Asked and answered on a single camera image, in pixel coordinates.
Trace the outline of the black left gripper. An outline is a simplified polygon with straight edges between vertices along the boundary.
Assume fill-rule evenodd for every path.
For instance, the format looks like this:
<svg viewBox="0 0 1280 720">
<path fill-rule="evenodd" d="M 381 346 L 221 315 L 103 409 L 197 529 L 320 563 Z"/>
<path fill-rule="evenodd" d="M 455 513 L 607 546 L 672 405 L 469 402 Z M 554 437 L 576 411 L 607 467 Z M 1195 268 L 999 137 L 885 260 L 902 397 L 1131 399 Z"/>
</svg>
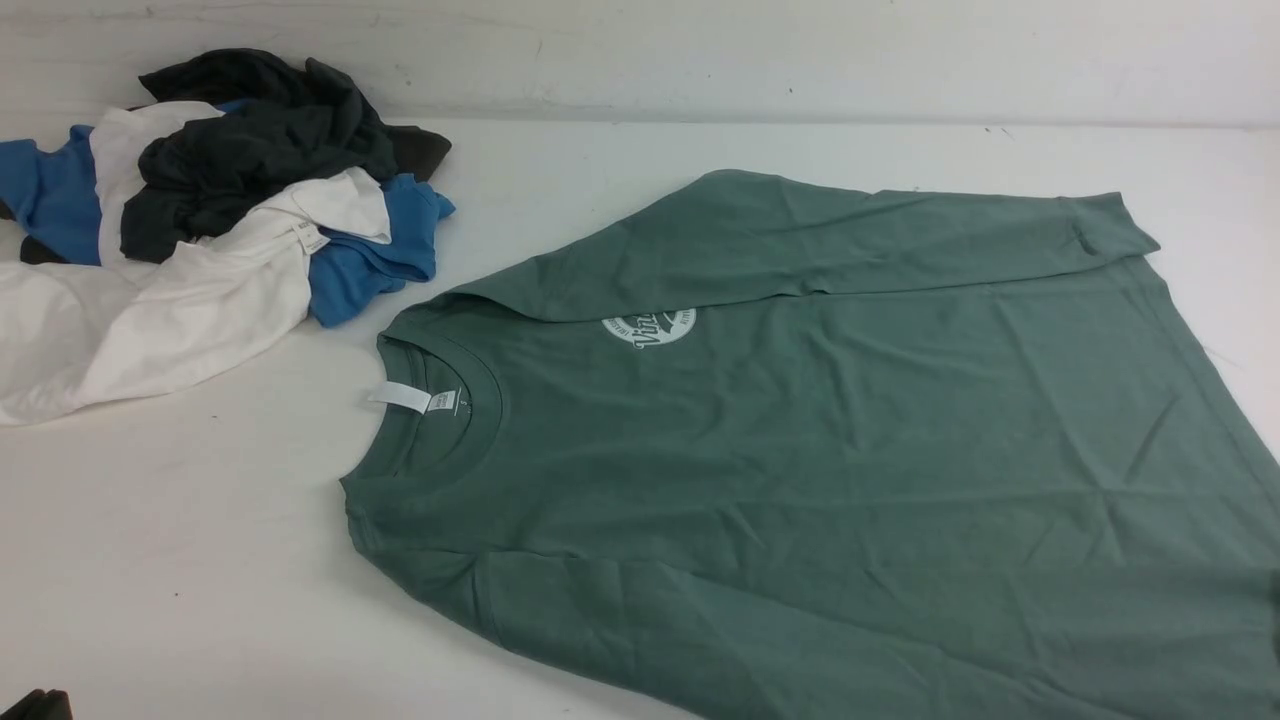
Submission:
<svg viewBox="0 0 1280 720">
<path fill-rule="evenodd" d="M 72 720 L 67 692 L 35 689 L 0 715 L 1 720 Z"/>
</svg>

